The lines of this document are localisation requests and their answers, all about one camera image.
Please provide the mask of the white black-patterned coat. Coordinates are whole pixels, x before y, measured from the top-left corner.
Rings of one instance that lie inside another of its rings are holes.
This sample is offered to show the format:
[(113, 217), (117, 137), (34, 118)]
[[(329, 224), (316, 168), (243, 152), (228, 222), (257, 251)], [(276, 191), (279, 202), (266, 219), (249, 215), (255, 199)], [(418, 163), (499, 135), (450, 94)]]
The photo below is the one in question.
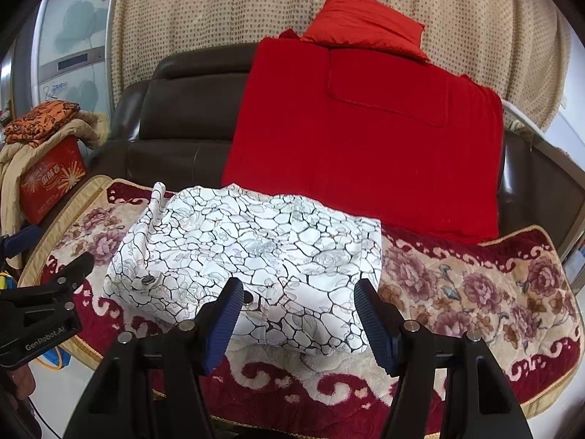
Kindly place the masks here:
[(163, 322), (190, 319), (230, 278), (246, 298), (236, 337), (306, 355), (358, 353), (353, 291), (378, 284), (382, 228), (301, 195), (163, 183), (113, 256), (104, 293)]

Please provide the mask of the blue stool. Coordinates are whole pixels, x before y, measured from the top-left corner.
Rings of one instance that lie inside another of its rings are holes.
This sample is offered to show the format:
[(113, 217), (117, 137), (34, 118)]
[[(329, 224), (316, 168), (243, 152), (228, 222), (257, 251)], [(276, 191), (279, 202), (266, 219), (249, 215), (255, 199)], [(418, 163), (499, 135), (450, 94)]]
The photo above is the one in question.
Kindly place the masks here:
[(43, 355), (36, 358), (35, 362), (51, 371), (59, 371), (64, 368), (64, 358), (59, 347), (54, 347), (43, 353)]

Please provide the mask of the red gift box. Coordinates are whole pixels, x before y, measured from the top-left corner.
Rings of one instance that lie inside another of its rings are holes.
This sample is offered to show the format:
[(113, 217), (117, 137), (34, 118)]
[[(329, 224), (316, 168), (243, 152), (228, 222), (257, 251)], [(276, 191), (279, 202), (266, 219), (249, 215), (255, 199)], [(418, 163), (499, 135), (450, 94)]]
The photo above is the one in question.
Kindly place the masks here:
[(85, 175), (78, 139), (67, 136), (21, 176), (20, 203), (25, 218), (39, 224)]

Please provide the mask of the floral red beige blanket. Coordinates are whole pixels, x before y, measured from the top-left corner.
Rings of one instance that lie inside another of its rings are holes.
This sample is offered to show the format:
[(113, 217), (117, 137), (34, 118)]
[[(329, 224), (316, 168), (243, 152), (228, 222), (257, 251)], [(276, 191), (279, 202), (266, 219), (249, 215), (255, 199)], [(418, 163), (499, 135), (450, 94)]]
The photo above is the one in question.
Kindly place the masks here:
[[(124, 179), (89, 179), (21, 274), (22, 285), (41, 284), (79, 254), (94, 254), (93, 273), (74, 295), (83, 329), (65, 345), (91, 368), (119, 332), (145, 336), (163, 328), (102, 294), (110, 259), (150, 196), (148, 188)], [(381, 298), (440, 335), (479, 330), (526, 416), (556, 401), (582, 361), (584, 326), (546, 231), (530, 226), (471, 246), (389, 228), (383, 250)], [(306, 438), (374, 438), (397, 382), (370, 352), (314, 357), (236, 342), (201, 386), (219, 425)]]

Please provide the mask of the beige coat on box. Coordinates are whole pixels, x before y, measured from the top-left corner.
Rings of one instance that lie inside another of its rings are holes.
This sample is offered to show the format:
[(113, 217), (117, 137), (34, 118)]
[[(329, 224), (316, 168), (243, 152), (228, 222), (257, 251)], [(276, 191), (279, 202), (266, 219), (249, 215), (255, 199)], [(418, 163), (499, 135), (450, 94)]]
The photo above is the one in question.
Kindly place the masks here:
[(12, 236), (21, 230), (25, 217), (20, 203), (20, 181), (28, 169), (68, 136), (96, 149), (108, 140), (109, 135), (110, 121), (106, 114), (81, 110), (37, 147), (5, 143), (1, 148), (1, 234)]

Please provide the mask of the orange black patterned cloth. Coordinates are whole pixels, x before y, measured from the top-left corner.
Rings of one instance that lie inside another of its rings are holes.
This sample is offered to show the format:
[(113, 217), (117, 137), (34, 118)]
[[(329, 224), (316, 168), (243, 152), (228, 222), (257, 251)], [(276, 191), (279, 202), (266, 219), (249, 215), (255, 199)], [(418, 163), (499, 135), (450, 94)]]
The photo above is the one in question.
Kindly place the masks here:
[(78, 103), (64, 100), (46, 101), (24, 116), (8, 123), (3, 129), (7, 144), (39, 147), (80, 111)]

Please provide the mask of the dark brown leather sofa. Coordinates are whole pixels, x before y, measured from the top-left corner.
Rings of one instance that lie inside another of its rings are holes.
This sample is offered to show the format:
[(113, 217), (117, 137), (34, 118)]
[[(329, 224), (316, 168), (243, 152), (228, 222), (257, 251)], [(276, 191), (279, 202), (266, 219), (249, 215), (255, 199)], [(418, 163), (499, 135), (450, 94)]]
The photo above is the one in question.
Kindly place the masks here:
[[(256, 46), (165, 57), (128, 86), (106, 143), (85, 159), (88, 176), (169, 188), (219, 185)], [(560, 149), (507, 131), (498, 195), (502, 235), (536, 224), (566, 258), (584, 239), (584, 172)]]

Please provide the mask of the silver refrigerator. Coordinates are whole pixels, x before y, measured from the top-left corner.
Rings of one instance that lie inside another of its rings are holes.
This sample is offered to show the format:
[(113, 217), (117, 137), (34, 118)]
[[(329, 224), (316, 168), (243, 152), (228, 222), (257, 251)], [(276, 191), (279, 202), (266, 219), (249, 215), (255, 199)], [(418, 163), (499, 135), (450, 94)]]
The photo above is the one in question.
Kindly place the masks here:
[(2, 100), (21, 116), (49, 100), (110, 114), (110, 0), (41, 0), (2, 63)]

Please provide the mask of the red quilt on sofa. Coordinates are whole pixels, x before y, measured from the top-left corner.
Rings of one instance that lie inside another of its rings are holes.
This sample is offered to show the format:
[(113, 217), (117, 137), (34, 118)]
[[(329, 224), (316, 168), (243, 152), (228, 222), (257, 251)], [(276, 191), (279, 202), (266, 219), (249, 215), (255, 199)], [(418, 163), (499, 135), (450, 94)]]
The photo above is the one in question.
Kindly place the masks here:
[(258, 46), (224, 184), (460, 242), (499, 234), (500, 97), (391, 53)]

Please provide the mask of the beige dotted curtain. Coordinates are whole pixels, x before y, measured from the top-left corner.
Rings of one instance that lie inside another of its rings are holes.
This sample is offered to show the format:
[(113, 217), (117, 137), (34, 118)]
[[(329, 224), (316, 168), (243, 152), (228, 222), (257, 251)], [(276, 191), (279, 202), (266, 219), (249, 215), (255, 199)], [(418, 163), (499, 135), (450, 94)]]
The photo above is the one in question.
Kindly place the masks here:
[[(546, 129), (563, 95), (571, 38), (552, 0), (378, 0), (422, 23), (430, 60), (489, 86)], [(115, 96), (174, 53), (304, 32), (325, 0), (115, 0)]]

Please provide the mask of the red pillow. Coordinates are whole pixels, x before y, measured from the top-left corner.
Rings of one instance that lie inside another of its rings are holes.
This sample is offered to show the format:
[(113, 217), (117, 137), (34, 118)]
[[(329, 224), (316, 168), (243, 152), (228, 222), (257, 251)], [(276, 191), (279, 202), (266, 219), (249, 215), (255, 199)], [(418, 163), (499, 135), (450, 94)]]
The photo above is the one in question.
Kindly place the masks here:
[(378, 0), (325, 0), (301, 40), (328, 48), (379, 50), (427, 63), (424, 26)]

